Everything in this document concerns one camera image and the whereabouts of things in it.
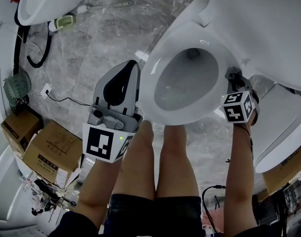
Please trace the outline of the person's right forearm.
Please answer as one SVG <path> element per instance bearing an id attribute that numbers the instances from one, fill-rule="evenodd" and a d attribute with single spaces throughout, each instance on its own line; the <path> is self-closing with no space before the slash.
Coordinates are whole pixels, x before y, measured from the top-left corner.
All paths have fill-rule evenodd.
<path id="1" fill-rule="evenodd" d="M 252 208 L 253 189 L 254 167 L 250 125 L 248 123 L 234 125 L 224 202 L 226 237 L 234 237 L 257 226 Z"/>

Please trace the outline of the navy shirt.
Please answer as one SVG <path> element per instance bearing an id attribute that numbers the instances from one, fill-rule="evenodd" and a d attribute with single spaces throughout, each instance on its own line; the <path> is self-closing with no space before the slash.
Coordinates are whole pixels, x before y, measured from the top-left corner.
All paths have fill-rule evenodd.
<path id="1" fill-rule="evenodd" d="M 98 237 L 99 230 L 86 216 L 69 211 L 47 237 Z"/>

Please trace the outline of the person's left forearm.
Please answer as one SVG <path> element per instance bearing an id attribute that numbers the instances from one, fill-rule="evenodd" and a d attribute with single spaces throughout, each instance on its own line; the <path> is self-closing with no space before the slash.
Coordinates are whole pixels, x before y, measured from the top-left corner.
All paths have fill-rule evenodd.
<path id="1" fill-rule="evenodd" d="M 122 160 L 96 160 L 81 188 L 75 212 L 86 216 L 99 229 L 120 172 Z"/>

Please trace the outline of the dark shorts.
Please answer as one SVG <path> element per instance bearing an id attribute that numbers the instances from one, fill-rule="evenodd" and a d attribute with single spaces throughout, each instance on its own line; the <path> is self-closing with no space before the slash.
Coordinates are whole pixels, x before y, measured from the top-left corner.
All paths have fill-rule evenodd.
<path id="1" fill-rule="evenodd" d="M 205 237 L 200 197 L 143 197 L 113 194 L 105 237 Z"/>

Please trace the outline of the small green fan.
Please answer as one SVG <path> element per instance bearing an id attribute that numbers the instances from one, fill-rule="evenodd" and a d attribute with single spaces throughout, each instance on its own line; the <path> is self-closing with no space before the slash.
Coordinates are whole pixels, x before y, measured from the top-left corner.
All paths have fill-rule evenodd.
<path id="1" fill-rule="evenodd" d="M 11 106 L 20 104 L 31 88 L 30 77 L 24 70 L 4 80 L 3 89 Z"/>

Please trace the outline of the white toilet bowl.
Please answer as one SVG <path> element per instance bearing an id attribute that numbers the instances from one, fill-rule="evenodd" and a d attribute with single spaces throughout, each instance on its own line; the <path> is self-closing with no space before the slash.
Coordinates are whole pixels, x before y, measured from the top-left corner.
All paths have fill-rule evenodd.
<path id="1" fill-rule="evenodd" d="M 237 68 L 301 91 L 301 0 L 193 0 L 151 51 L 140 108 L 155 123 L 209 115 Z"/>

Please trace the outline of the open cardboard box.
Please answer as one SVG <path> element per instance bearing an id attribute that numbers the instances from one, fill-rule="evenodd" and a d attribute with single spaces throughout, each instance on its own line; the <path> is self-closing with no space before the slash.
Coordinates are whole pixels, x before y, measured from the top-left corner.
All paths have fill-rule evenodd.
<path id="1" fill-rule="evenodd" d="M 271 195 L 284 187 L 300 172 L 301 146 L 276 167 L 262 174 L 268 194 Z"/>

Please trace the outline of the egg-shaped white toilet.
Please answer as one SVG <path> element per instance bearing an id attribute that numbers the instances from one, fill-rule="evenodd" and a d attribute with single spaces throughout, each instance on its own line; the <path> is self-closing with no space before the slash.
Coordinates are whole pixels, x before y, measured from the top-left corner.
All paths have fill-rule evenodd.
<path id="1" fill-rule="evenodd" d="M 20 0 L 17 20 L 22 26 L 51 21 L 75 9 L 83 0 Z"/>

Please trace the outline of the grey cleaning cloth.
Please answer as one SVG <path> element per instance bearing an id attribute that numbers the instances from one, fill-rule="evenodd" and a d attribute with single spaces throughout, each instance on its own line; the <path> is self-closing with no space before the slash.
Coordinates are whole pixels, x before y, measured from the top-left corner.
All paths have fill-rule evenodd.
<path id="1" fill-rule="evenodd" d="M 227 72 L 225 74 L 225 78 L 227 80 L 236 80 L 242 76 L 242 70 L 239 67 L 230 67 L 227 69 Z"/>

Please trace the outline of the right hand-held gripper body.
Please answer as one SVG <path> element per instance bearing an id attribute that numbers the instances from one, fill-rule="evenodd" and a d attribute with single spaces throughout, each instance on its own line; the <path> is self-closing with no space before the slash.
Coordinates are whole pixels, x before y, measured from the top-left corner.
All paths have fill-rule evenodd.
<path id="1" fill-rule="evenodd" d="M 237 91 L 222 95 L 221 108 L 228 123 L 248 123 L 255 108 L 252 91 Z"/>

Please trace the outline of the person's right leg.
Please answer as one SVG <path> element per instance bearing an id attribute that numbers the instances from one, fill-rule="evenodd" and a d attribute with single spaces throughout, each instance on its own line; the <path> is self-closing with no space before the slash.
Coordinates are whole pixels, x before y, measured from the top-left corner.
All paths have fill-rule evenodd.
<path id="1" fill-rule="evenodd" d="M 183 125 L 165 126 L 157 198 L 199 196 L 195 173 L 186 153 L 186 143 L 187 134 Z"/>

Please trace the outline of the small cardboard box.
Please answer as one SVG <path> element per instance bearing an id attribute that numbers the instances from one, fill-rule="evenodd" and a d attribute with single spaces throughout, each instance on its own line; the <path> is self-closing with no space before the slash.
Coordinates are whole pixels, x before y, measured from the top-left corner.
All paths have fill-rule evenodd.
<path id="1" fill-rule="evenodd" d="M 43 128 L 43 119 L 33 109 L 10 114 L 2 123 L 2 131 L 14 152 L 24 155 L 32 137 Z"/>

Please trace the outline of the white ceramic fixture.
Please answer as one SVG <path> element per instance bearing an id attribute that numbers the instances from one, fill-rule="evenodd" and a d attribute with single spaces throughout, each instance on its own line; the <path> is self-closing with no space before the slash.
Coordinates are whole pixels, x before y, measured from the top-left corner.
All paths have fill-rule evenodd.
<path id="1" fill-rule="evenodd" d="M 22 181 L 12 148 L 0 151 L 0 229 L 15 229 L 24 225 L 17 200 Z"/>

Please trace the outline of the person's leg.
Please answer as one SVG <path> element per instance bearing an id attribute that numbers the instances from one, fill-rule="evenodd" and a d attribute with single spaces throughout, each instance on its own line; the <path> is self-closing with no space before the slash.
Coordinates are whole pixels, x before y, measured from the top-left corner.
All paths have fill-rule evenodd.
<path id="1" fill-rule="evenodd" d="M 183 125 L 165 126 L 157 198 L 199 196 L 195 173 L 186 153 L 186 143 L 187 134 Z"/>
<path id="2" fill-rule="evenodd" d="M 154 150 L 152 123 L 144 120 L 123 158 L 113 194 L 154 200 Z"/>

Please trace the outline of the white toilet lid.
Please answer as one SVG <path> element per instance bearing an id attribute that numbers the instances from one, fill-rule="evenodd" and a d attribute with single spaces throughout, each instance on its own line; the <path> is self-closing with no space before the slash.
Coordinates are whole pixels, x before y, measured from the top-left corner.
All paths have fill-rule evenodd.
<path id="1" fill-rule="evenodd" d="M 209 0 L 200 18 L 251 72 L 301 90 L 301 0 Z"/>

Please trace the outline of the white floor power socket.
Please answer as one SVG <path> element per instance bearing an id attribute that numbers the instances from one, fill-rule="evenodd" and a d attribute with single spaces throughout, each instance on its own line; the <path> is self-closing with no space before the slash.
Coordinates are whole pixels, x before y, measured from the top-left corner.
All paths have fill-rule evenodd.
<path id="1" fill-rule="evenodd" d="M 49 82 L 47 82 L 43 89 L 41 90 L 41 96 L 43 99 L 46 99 L 48 94 L 52 91 L 52 86 Z"/>

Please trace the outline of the large labelled cardboard box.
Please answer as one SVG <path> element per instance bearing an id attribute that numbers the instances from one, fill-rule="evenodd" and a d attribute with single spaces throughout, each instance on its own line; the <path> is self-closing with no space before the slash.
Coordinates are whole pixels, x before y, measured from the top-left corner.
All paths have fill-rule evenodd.
<path id="1" fill-rule="evenodd" d="M 30 141 L 23 162 L 39 176 L 65 189 L 81 172 L 80 138 L 50 121 Z"/>

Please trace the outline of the person's right hand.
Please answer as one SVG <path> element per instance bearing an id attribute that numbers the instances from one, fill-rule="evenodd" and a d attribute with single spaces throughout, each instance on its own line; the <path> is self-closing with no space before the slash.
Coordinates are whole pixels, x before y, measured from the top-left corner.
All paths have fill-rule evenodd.
<path id="1" fill-rule="evenodd" d="M 258 120 L 259 113 L 260 113 L 258 94 L 254 89 L 252 91 L 251 97 L 252 97 L 252 103 L 254 103 L 255 108 L 254 108 L 254 110 L 253 110 L 253 112 L 252 112 L 252 114 L 249 118 L 248 126 L 253 126 L 253 125 L 256 124 L 256 122 Z"/>

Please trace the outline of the person's left leg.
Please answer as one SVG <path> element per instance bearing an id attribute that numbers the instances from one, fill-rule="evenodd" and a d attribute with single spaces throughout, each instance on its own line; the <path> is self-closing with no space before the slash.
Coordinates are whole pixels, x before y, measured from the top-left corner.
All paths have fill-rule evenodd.
<path id="1" fill-rule="evenodd" d="M 123 158 L 113 194 L 154 200 L 154 150 L 152 123 L 144 120 Z"/>

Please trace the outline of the white long-handled brush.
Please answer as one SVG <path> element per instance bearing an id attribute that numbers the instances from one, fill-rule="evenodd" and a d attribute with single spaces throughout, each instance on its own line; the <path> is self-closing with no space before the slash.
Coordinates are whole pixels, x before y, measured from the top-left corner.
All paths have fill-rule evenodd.
<path id="1" fill-rule="evenodd" d="M 89 5 L 81 5 L 77 8 L 77 14 L 85 13 L 91 9 L 105 9 L 110 7 L 125 7 L 131 5 L 131 1 L 122 2 L 122 3 L 115 3 L 115 4 L 109 4 L 109 5 L 96 5 L 96 6 L 89 6 Z"/>

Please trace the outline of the pale green brush holder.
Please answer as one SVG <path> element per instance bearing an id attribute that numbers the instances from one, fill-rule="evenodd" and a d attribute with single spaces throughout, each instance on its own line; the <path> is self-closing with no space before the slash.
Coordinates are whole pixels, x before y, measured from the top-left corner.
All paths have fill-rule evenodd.
<path id="1" fill-rule="evenodd" d="M 51 33 L 57 32 L 67 27 L 71 27 L 76 22 L 76 16 L 74 14 L 63 15 L 57 19 L 49 22 L 48 30 Z"/>

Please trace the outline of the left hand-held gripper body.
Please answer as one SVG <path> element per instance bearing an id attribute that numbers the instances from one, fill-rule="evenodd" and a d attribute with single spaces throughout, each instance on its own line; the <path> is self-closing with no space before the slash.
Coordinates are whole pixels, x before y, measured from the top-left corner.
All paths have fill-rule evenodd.
<path id="1" fill-rule="evenodd" d="M 143 117 L 120 114 L 99 105 L 91 105 L 83 124 L 83 154 L 108 163 L 126 153 Z"/>

